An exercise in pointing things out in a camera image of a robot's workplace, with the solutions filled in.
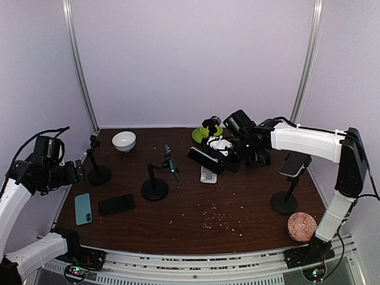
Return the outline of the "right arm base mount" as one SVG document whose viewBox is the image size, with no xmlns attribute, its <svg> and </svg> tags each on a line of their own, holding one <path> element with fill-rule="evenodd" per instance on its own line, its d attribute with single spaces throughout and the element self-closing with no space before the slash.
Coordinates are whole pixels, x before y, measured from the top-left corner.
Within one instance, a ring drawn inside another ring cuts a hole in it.
<svg viewBox="0 0 380 285">
<path fill-rule="evenodd" d="M 310 246 L 293 248 L 284 251 L 284 259 L 288 269 L 300 268 L 307 281 L 322 281 L 327 276 L 326 260 L 334 258 L 335 252 L 327 249 L 311 249 Z"/>
</svg>

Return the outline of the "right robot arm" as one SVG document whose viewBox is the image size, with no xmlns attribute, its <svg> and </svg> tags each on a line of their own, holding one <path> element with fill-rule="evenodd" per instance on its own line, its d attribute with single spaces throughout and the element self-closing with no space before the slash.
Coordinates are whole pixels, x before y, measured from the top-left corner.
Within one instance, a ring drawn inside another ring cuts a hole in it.
<svg viewBox="0 0 380 285">
<path fill-rule="evenodd" d="M 338 234 L 340 226 L 363 194 L 365 180 L 374 184 L 360 132 L 327 130 L 295 124 L 283 116 L 255 123 L 243 110 L 237 110 L 223 121 L 236 140 L 233 155 L 247 158 L 258 151 L 289 151 L 319 158 L 337 166 L 332 200 L 314 233 L 304 256 L 317 262 L 327 253 L 327 244 Z"/>
</svg>

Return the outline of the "white phone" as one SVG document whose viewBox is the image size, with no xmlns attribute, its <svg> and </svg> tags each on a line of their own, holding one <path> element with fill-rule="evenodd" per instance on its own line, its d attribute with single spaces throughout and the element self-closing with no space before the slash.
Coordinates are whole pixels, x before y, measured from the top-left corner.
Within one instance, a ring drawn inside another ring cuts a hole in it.
<svg viewBox="0 0 380 285">
<path fill-rule="evenodd" d="M 198 148 L 191 147 L 187 153 L 187 157 L 217 175 L 222 174 L 226 170 L 218 159 L 209 156 Z"/>
</svg>

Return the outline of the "teal phone front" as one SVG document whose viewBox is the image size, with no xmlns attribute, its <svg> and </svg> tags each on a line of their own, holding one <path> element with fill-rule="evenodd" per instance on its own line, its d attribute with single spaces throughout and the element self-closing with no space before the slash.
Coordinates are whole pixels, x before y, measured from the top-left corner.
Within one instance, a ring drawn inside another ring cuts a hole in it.
<svg viewBox="0 0 380 285">
<path fill-rule="evenodd" d="M 75 224 L 82 226 L 93 221 L 91 198 L 89 193 L 75 197 Z"/>
</svg>

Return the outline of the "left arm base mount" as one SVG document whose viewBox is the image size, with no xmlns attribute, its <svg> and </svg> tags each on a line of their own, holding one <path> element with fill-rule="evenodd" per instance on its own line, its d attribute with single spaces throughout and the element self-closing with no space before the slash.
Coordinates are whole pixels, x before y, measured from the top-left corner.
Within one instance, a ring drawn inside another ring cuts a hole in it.
<svg viewBox="0 0 380 285">
<path fill-rule="evenodd" d="M 66 281 L 77 284 L 84 281 L 90 273 L 101 271 L 105 258 L 106 252 L 103 250 L 81 247 L 79 257 L 66 253 L 56 259 L 67 263 L 63 273 Z"/>
</svg>

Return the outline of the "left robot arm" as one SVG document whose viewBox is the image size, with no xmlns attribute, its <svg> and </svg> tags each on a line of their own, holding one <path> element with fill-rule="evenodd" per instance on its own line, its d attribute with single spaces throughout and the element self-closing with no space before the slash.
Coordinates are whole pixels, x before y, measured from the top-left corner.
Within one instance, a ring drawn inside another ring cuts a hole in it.
<svg viewBox="0 0 380 285">
<path fill-rule="evenodd" d="M 64 162 L 65 145 L 58 138 L 69 128 L 40 131 L 27 140 L 35 142 L 33 152 L 25 159 L 12 158 L 1 187 L 1 284 L 22 284 L 27 277 L 47 262 L 64 255 L 73 264 L 86 255 L 80 246 L 79 234 L 58 229 L 42 239 L 12 253 L 5 245 L 14 223 L 37 192 L 41 195 L 84 181 L 85 171 L 80 160 Z"/>
</svg>

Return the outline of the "teal phone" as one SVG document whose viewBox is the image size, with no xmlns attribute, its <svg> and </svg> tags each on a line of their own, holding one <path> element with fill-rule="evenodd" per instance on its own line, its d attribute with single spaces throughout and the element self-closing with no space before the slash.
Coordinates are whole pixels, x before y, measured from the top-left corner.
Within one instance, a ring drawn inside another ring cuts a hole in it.
<svg viewBox="0 0 380 285">
<path fill-rule="evenodd" d="M 75 197 L 75 224 L 82 226 L 93 221 L 91 198 L 89 193 Z"/>
<path fill-rule="evenodd" d="M 165 161 L 166 161 L 173 177 L 175 178 L 176 182 L 179 183 L 179 176 L 178 176 L 179 169 L 175 165 L 175 161 L 174 161 L 174 158 L 172 156 L 171 149 L 168 145 L 165 145 L 165 149 L 166 149 L 166 154 L 164 155 Z"/>
</svg>

